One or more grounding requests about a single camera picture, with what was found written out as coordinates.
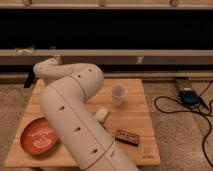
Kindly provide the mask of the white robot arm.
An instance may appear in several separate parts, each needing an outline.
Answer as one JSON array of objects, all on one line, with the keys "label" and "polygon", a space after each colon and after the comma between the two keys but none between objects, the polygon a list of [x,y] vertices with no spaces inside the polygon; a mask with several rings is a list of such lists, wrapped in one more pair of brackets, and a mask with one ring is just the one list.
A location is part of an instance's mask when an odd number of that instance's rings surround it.
[{"label": "white robot arm", "polygon": [[139,171],[115,139],[86,108],[102,88],[101,69],[89,63],[63,65],[50,58],[34,65],[45,82],[40,108],[82,171]]}]

